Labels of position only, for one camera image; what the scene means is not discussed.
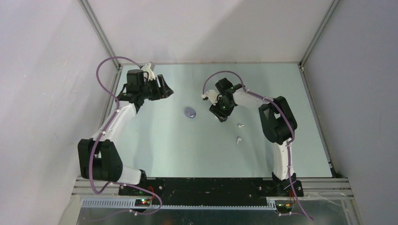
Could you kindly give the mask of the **purple earbud charging case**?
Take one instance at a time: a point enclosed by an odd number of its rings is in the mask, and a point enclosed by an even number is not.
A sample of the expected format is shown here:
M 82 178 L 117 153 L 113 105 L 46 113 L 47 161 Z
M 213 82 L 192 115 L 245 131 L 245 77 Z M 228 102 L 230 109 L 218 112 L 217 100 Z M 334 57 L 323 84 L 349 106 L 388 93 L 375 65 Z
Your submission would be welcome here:
M 184 109 L 184 114 L 189 119 L 194 119 L 197 115 L 196 111 L 191 107 L 186 107 Z

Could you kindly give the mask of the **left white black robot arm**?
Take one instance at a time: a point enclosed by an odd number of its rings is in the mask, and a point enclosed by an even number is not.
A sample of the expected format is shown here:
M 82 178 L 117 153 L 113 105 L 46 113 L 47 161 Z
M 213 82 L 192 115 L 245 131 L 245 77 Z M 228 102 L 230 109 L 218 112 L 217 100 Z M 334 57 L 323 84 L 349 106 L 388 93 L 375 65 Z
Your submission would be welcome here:
M 144 171 L 123 161 L 117 141 L 146 100 L 168 98 L 174 92 L 163 75 L 155 75 L 150 68 L 129 70 L 126 77 L 127 82 L 116 96 L 114 111 L 99 131 L 77 145 L 80 172 L 85 179 L 130 184 L 135 194 L 143 195 L 148 191 L 148 182 L 142 179 Z

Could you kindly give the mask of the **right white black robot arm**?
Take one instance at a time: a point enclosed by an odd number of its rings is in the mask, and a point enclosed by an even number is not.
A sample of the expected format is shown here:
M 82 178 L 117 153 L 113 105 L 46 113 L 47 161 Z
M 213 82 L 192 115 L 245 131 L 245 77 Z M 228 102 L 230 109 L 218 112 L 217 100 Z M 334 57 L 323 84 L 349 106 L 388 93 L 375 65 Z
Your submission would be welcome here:
M 201 97 L 211 102 L 209 110 L 220 122 L 225 122 L 236 106 L 258 110 L 263 134 L 274 143 L 273 190 L 279 196 L 287 195 L 296 181 L 291 144 L 298 125 L 286 98 L 260 96 L 241 83 L 233 85 L 227 78 L 220 79 L 215 87 L 203 90 Z

